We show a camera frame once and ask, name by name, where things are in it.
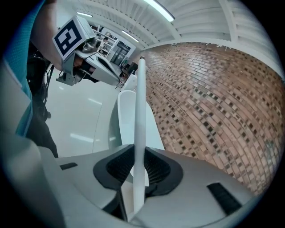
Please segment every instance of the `ceiling beam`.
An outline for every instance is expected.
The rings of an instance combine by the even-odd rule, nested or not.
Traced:
[[[228,3],[228,0],[219,0],[219,3],[223,9],[224,15],[227,20],[228,29],[231,35],[231,41],[236,42],[238,39],[237,32],[236,32],[236,22],[235,22],[235,18],[232,13],[231,7]]]
[[[74,2],[74,3],[78,3],[77,0],[69,0],[69,1]],[[113,9],[111,7],[108,7],[106,5],[100,4],[98,2],[93,2],[93,1],[90,1],[90,0],[84,1],[84,4],[89,5],[89,6],[93,6],[93,7],[97,7],[97,8],[103,9],[103,10],[106,10],[109,13],[114,14],[114,15],[116,15],[116,16],[124,19],[124,20],[126,20],[127,22],[131,23],[132,25],[136,24],[135,20],[131,19],[130,17],[128,17],[127,15],[121,13],[120,11],[118,11],[116,9]],[[159,40],[154,35],[152,35],[146,28],[144,28],[140,24],[136,24],[136,28],[138,30],[140,30],[143,34],[145,34],[155,44],[159,42]]]

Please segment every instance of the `black slot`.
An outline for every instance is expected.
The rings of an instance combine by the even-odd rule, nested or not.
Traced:
[[[226,215],[230,215],[241,208],[241,204],[220,183],[212,183],[207,188]]]
[[[73,167],[76,167],[76,166],[78,166],[76,163],[71,162],[71,163],[67,163],[67,164],[60,165],[59,167],[60,167],[62,170],[65,170],[65,169],[70,169],[70,168],[73,168]]]

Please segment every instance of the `person's arm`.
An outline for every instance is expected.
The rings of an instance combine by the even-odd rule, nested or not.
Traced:
[[[56,0],[46,0],[41,7],[33,25],[31,41],[40,53],[61,70],[61,56],[54,43],[53,36],[57,33]]]

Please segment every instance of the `white panel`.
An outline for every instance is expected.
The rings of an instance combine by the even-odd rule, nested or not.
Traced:
[[[134,12],[132,14],[132,18],[137,21],[138,17],[139,17],[139,14],[138,14],[138,11],[139,10],[142,10],[139,6],[137,6],[135,9],[134,9]]]
[[[195,2],[197,0],[179,0],[179,1],[172,1],[172,4],[170,4],[167,9],[169,11],[174,11],[174,10],[177,10],[187,4],[190,4],[192,2]]]
[[[172,14],[176,18],[176,17],[189,13],[189,11],[192,12],[192,11],[196,11],[200,9],[207,9],[207,8],[214,8],[214,7],[220,7],[218,0],[199,0],[199,1],[191,2],[182,8],[174,10]]]
[[[133,1],[131,0],[127,0],[127,11],[126,11],[126,15],[130,16],[131,10],[134,6]]]
[[[228,33],[217,33],[217,32],[192,32],[192,33],[185,33],[181,35],[182,38],[194,38],[199,37],[201,39],[203,38],[209,38],[209,39],[221,39],[221,40],[231,40],[230,34]]]
[[[247,8],[241,9],[241,8],[231,7],[231,10],[234,16],[235,14],[242,14],[243,17],[253,18],[254,20],[256,20],[256,17],[254,16],[254,14]]]
[[[149,27],[149,31],[152,33],[152,34],[156,34],[159,30],[165,30],[165,27],[164,26],[161,26],[160,23],[153,23],[153,25],[151,27]]]
[[[121,0],[116,0],[116,3],[117,3],[116,9],[117,9],[118,11],[121,11]]]
[[[140,14],[140,18],[138,18],[138,22],[145,27],[145,24],[149,21],[149,19],[152,20],[153,23],[155,23],[155,18],[153,18],[152,16],[150,16],[147,12],[143,12],[142,14]]]
[[[168,36],[169,32],[167,30],[165,30],[164,28],[161,28],[161,29],[156,30],[155,35],[156,35],[156,37],[159,37],[161,35]]]
[[[151,42],[151,40],[141,31],[139,31],[136,27],[133,29],[134,34],[136,34],[138,37],[140,37],[143,41],[145,41],[147,44]]]
[[[75,13],[68,10],[64,5],[57,4],[57,27],[62,27]]]
[[[151,32],[151,30],[150,30],[150,27],[154,24],[154,18],[150,18],[149,20],[148,20],[148,22],[144,25],[144,27],[148,30],[148,31],[150,31]]]
[[[191,32],[217,32],[217,33],[228,33],[228,27],[226,24],[219,23],[201,23],[185,26],[178,29],[180,34],[191,33]]]
[[[249,37],[238,37],[238,42],[242,45],[248,46],[250,48],[253,48],[255,50],[259,50],[264,55],[266,55],[268,58],[271,58],[274,60],[274,58],[278,58],[277,53],[274,52],[274,50],[268,48],[266,45],[263,45],[261,43],[256,42],[254,39],[250,39]]]
[[[238,25],[237,26],[237,33],[239,36],[241,37],[248,37],[249,39],[262,44],[263,46],[266,46],[270,49],[274,49],[274,46],[271,42],[271,40],[269,39],[269,37],[267,36],[267,34],[262,34],[252,28],[249,28],[247,26],[244,25]]]
[[[121,12],[126,14],[126,0],[122,0],[122,7],[121,7]]]
[[[224,17],[224,13],[222,12],[222,10],[217,12],[195,14],[193,16],[187,17],[187,19],[183,18],[182,20],[177,20],[177,21],[175,20],[173,24],[175,28],[181,28],[187,25],[211,23],[211,22],[217,22],[219,24],[227,26],[226,19]]]
[[[241,14],[235,15],[235,22],[237,25],[244,25],[251,29],[259,30],[260,33],[267,34],[261,24],[257,24],[255,20],[249,20],[249,18],[243,17]]]
[[[239,0],[228,0],[228,3],[230,7],[247,9]]]
[[[133,5],[133,8],[132,8],[131,11],[130,11],[130,14],[128,14],[130,18],[132,18],[132,19],[134,18],[134,12],[135,12],[135,10],[136,10],[137,7],[138,7],[138,4],[135,3],[135,4]]]
[[[169,41],[172,39],[172,36],[167,36],[167,37],[164,37],[164,38],[161,38],[159,39],[161,42],[165,42],[165,41]]]

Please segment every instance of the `white pole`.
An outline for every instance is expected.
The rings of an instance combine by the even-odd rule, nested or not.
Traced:
[[[137,93],[134,118],[134,214],[144,204],[145,167],[144,150],[146,148],[146,61],[138,61]]]

